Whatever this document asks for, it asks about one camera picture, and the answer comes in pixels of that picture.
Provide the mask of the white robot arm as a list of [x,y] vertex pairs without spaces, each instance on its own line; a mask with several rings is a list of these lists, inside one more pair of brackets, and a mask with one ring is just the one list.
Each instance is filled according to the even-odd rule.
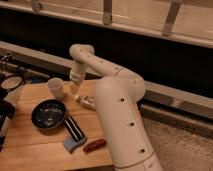
[[95,55],[91,45],[74,44],[71,81],[79,86],[90,67],[102,78],[94,101],[116,171],[163,171],[144,129],[137,102],[145,95],[145,81],[137,73]]

